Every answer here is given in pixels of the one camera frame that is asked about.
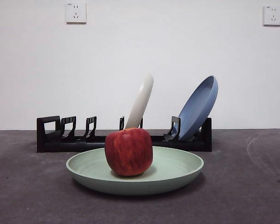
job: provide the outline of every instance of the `tableware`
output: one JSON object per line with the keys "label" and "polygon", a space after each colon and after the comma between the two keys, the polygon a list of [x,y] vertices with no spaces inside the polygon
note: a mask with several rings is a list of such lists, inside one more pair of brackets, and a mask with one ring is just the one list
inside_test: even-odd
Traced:
{"label": "tableware", "polygon": [[203,160],[190,152],[166,147],[153,147],[151,167],[141,175],[123,177],[107,164],[104,148],[74,155],[67,169],[80,184],[115,195],[153,195],[172,191],[189,184],[201,172]]}
{"label": "tableware", "polygon": [[146,109],[151,90],[154,85],[154,78],[151,75],[145,77],[144,82],[142,83],[134,105],[132,107],[130,116],[127,120],[126,127],[139,127],[141,119],[143,117],[144,111]]}
{"label": "tableware", "polygon": [[[180,141],[191,138],[207,119],[218,94],[218,83],[214,76],[207,77],[192,93],[182,111]],[[177,133],[177,124],[172,130],[172,136]]]}

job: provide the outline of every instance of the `cream plate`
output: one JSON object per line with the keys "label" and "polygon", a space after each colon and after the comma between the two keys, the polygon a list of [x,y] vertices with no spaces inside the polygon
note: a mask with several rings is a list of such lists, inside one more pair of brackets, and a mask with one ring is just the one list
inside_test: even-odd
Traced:
{"label": "cream plate", "polygon": [[141,119],[144,115],[144,111],[146,109],[151,90],[154,85],[154,78],[151,75],[148,75],[145,77],[144,82],[142,83],[137,98],[135,100],[135,103],[132,107],[130,116],[127,120],[126,127],[139,127],[139,124],[141,122]]}
{"label": "cream plate", "polygon": [[189,184],[200,173],[203,160],[190,152],[153,146],[154,160],[141,175],[122,177],[108,166],[104,148],[74,155],[67,169],[80,184],[115,195],[153,195]]}

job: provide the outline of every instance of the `plate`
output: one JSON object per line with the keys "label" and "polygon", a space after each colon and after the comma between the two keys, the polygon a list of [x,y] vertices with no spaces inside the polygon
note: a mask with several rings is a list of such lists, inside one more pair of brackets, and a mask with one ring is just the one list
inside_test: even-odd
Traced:
{"label": "plate", "polygon": [[141,119],[144,115],[151,90],[154,85],[154,78],[151,75],[145,77],[144,82],[142,83],[140,90],[138,92],[137,98],[132,107],[130,116],[127,120],[126,127],[139,127]]}
{"label": "plate", "polygon": [[[193,92],[182,111],[180,141],[187,141],[192,137],[207,119],[218,95],[218,83],[214,76],[207,77]],[[177,133],[175,124],[172,135]]]}
{"label": "plate", "polygon": [[203,160],[186,151],[153,146],[154,159],[141,175],[116,175],[105,158],[104,148],[77,154],[66,162],[67,169],[80,184],[114,195],[154,195],[181,188],[200,173]]}

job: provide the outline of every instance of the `light green plate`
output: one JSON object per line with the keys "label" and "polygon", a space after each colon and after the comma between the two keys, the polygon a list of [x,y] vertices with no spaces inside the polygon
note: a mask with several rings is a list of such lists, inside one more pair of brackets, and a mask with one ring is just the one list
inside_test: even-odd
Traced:
{"label": "light green plate", "polygon": [[66,162],[67,169],[80,184],[114,195],[153,195],[189,184],[200,173],[203,160],[186,151],[153,147],[154,160],[143,174],[116,175],[108,166],[104,148],[79,153]]}

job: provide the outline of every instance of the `concrete floor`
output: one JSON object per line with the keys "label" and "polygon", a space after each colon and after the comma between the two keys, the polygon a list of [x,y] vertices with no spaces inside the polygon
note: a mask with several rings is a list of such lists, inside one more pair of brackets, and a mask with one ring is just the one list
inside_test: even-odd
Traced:
{"label": "concrete floor", "polygon": [[115,196],[75,182],[77,153],[37,153],[36,131],[0,131],[0,224],[280,224],[280,129],[213,130],[202,173],[154,196]]}

